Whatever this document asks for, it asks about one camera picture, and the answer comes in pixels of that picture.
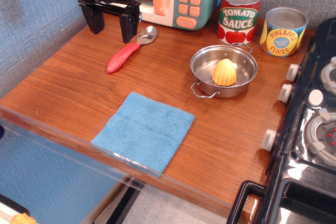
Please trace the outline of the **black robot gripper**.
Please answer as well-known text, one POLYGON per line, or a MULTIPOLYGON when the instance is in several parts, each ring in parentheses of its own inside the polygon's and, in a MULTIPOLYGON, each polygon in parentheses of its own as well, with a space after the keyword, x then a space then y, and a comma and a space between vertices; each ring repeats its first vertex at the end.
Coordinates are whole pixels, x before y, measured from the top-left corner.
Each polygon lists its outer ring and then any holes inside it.
POLYGON ((83 16, 92 33, 97 35, 105 27, 103 12, 97 8, 121 8, 131 12, 122 13, 119 17, 122 40, 124 44, 129 43, 138 33, 140 22, 140 0, 79 0, 83 16))

